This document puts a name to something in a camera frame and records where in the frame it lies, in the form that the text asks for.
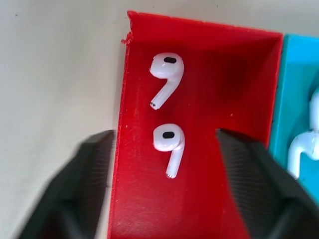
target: white background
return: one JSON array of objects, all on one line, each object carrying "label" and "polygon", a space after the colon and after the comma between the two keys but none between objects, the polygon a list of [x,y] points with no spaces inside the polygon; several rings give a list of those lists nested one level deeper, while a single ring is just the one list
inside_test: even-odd
[{"label": "white background", "polygon": [[0,0],[1,239],[80,141],[116,129],[128,9],[319,35],[318,0]]}]

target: earbud stem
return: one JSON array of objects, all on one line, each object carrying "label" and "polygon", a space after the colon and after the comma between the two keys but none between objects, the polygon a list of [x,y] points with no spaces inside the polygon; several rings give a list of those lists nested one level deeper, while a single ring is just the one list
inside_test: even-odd
[{"label": "earbud stem", "polygon": [[158,110],[165,101],[173,94],[173,92],[178,87],[180,80],[178,81],[170,81],[167,80],[167,83],[161,88],[161,90],[156,94],[156,96],[152,99],[150,106],[154,110]]},{"label": "earbud stem", "polygon": [[179,169],[181,158],[183,156],[184,148],[174,149],[171,152],[170,159],[168,162],[166,176],[168,178],[175,178]]},{"label": "earbud stem", "polygon": [[300,154],[301,153],[302,151],[300,147],[292,143],[288,151],[287,171],[295,179],[298,179],[300,175]]}]

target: red plastic box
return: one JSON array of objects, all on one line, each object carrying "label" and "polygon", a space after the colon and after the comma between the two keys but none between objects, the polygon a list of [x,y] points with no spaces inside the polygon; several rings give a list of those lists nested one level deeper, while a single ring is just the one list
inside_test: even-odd
[{"label": "red plastic box", "polygon": [[[110,239],[247,239],[228,192],[216,128],[268,145],[283,36],[280,33],[129,11]],[[165,84],[149,68],[174,52],[184,61],[179,87],[157,111]],[[153,130],[179,125],[185,151],[175,179],[170,152],[153,147]]]}]

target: wireless earbud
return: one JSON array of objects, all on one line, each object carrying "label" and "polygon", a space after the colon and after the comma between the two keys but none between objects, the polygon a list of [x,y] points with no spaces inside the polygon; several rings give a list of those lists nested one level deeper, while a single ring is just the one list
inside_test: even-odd
[{"label": "wireless earbud", "polygon": [[150,72],[159,79],[167,79],[167,83],[150,103],[150,106],[157,110],[178,87],[184,73],[184,63],[175,53],[161,53],[153,58]]},{"label": "wireless earbud", "polygon": [[288,151],[288,172],[298,179],[300,175],[300,155],[305,153],[312,160],[319,160],[319,91],[315,91],[310,101],[310,128],[299,134]]},{"label": "wireless earbud", "polygon": [[173,123],[167,123],[157,127],[153,132],[153,136],[155,149],[162,152],[172,151],[166,170],[166,176],[168,178],[175,178],[185,147],[183,130]]}]

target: blue tray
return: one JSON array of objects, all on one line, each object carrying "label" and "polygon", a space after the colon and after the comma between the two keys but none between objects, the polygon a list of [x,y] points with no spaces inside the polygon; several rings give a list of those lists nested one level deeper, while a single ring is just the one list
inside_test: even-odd
[{"label": "blue tray", "polygon": [[[293,139],[309,130],[309,102],[319,88],[319,38],[286,35],[269,151],[287,168]],[[301,155],[300,184],[319,204],[319,161]]]}]

